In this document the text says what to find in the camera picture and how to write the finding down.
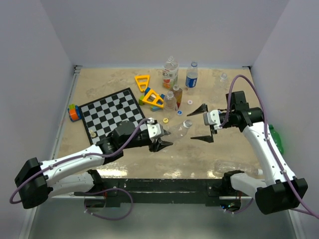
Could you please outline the green soda bottle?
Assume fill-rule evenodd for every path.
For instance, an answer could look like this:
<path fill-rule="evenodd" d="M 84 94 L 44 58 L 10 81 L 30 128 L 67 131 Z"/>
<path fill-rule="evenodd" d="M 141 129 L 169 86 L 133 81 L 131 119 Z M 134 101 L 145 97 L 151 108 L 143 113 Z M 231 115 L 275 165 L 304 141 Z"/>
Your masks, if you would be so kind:
<path fill-rule="evenodd" d="M 279 133 L 274 129 L 274 126 L 272 124 L 269 125 L 269 130 L 270 130 L 270 134 L 273 138 L 273 141 L 274 141 L 276 147 L 278 148 L 280 154 L 283 155 L 284 148 L 283 148 L 281 137 L 280 137 Z"/>

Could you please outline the clear plastic bottle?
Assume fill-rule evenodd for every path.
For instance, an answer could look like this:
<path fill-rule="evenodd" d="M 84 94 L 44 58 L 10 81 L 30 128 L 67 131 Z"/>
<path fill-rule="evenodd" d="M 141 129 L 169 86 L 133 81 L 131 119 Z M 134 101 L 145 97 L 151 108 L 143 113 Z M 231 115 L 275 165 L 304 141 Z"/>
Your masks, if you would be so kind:
<path fill-rule="evenodd" d="M 183 121 L 182 123 L 179 123 L 177 125 L 174 125 L 168 129 L 169 135 L 166 136 L 166 141 L 169 142 L 176 142 L 180 139 L 182 139 L 184 136 L 187 135 L 187 132 L 192 127 L 193 122 L 189 119 Z"/>
<path fill-rule="evenodd" d="M 229 89 L 228 75 L 226 73 L 222 73 L 219 79 L 216 80 L 216 87 L 218 90 L 222 90 L 222 91 L 226 91 Z"/>

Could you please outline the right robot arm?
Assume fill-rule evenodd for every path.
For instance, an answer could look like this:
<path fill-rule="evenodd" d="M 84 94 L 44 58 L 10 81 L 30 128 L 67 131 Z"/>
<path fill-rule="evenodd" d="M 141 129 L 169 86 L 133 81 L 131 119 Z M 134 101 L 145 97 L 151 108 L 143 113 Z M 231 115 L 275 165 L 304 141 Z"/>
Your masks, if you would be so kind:
<path fill-rule="evenodd" d="M 190 116 L 202 114 L 204 124 L 210 127 L 211 135 L 197 139 L 213 142 L 218 130 L 238 128 L 251 144 L 265 180 L 255 179 L 243 170 L 227 171 L 220 190 L 229 196 L 238 191 L 250 196 L 265 215 L 296 209 L 308 184 L 304 178 L 297 178 L 286 164 L 272 138 L 265 113 L 259 107 L 250 107 L 243 91 L 228 93 L 226 99 L 225 110 L 209 111 L 207 104 L 202 104 L 190 113 Z"/>

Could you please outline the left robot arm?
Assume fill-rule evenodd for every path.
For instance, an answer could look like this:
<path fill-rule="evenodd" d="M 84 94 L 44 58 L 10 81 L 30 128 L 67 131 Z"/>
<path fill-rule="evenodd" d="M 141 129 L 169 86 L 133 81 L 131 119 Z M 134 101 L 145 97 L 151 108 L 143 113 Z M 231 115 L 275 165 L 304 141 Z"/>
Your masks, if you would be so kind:
<path fill-rule="evenodd" d="M 109 164 L 123 157 L 124 149 L 147 146 L 150 152 L 158 152 L 173 143 L 162 140 L 168 131 L 152 119 L 143 119 L 135 125 L 123 121 L 106 138 L 88 148 L 58 159 L 38 161 L 27 160 L 18 172 L 14 182 L 16 190 L 11 195 L 11 204 L 21 203 L 24 209 L 31 209 L 48 198 L 69 192 L 83 192 L 99 195 L 103 183 L 93 167 Z"/>

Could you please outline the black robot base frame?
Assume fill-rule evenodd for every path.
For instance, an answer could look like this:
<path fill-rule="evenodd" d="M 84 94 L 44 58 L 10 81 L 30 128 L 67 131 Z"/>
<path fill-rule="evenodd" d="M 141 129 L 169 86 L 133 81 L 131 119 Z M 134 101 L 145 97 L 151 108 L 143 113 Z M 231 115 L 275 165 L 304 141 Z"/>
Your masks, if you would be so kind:
<path fill-rule="evenodd" d="M 117 207 L 129 203 L 129 192 L 134 203 L 140 204 L 204 204 L 220 206 L 220 198 L 234 199 L 239 193 L 223 187 L 222 179 L 125 179 L 103 178 L 92 193 L 111 189 L 106 193 L 106 206 Z"/>

